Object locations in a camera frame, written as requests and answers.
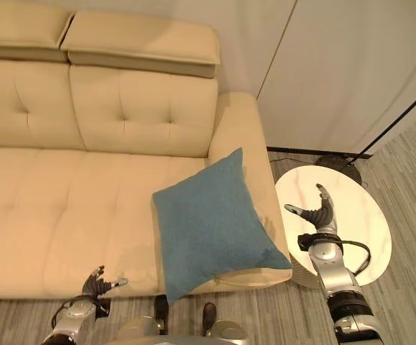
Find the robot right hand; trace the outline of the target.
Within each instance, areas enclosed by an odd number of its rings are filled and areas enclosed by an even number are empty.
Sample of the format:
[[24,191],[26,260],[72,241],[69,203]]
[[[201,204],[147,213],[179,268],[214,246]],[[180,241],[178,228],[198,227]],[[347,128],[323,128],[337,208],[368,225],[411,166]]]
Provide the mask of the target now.
[[320,192],[321,205],[319,209],[306,210],[291,204],[285,204],[284,207],[290,213],[311,223],[318,233],[336,235],[338,233],[338,227],[331,195],[320,183],[316,184],[316,188]]

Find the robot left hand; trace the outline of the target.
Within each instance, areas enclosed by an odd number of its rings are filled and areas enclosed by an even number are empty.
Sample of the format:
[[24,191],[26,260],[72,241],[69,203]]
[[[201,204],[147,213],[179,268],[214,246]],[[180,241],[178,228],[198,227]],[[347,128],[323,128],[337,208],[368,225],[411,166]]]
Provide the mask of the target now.
[[129,280],[127,278],[119,278],[113,282],[107,282],[102,275],[104,274],[105,267],[103,265],[97,267],[88,276],[82,287],[83,295],[90,295],[95,298],[106,294],[108,291],[125,286]]

